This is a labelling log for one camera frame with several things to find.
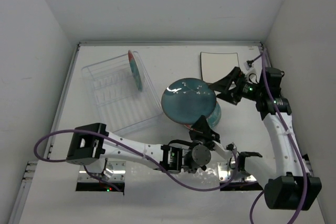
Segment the white square plate black rim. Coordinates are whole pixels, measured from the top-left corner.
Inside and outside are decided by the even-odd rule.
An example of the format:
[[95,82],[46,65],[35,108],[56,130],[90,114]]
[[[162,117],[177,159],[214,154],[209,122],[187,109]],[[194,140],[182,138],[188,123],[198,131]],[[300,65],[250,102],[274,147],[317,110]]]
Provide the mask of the white square plate black rim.
[[213,83],[213,79],[211,77],[202,77],[202,80],[207,84]]

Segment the dark blue round plate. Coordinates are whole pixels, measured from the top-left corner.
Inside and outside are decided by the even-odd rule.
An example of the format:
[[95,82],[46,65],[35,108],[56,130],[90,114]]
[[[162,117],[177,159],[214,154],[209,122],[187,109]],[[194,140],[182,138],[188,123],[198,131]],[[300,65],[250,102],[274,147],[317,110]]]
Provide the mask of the dark blue round plate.
[[164,114],[178,124],[194,124],[200,116],[210,116],[216,107],[216,94],[197,78],[183,78],[170,84],[161,97]]

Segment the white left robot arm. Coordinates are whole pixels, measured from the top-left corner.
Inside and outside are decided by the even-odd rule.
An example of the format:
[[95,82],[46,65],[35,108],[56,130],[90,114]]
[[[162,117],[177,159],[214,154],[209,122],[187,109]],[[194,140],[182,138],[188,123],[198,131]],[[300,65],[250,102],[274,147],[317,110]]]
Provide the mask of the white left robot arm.
[[196,173],[206,169],[211,152],[220,143],[205,116],[201,116],[189,130],[190,141],[171,140],[168,144],[146,144],[117,136],[106,130],[102,123],[75,128],[66,162],[86,166],[92,173],[107,169],[109,158],[145,165],[153,170],[178,174]]

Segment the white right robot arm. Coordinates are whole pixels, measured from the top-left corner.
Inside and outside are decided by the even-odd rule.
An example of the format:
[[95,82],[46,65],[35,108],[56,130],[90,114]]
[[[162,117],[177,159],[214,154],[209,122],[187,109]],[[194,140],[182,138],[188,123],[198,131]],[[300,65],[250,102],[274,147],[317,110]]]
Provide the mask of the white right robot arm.
[[284,72],[267,67],[259,82],[251,83],[239,67],[209,85],[217,98],[237,105],[242,98],[254,101],[270,137],[276,168],[272,169],[258,152],[241,152],[238,171],[254,176],[264,190],[268,208],[303,211],[310,209],[322,189],[321,180],[313,177],[299,152],[292,129],[289,101],[281,96]]

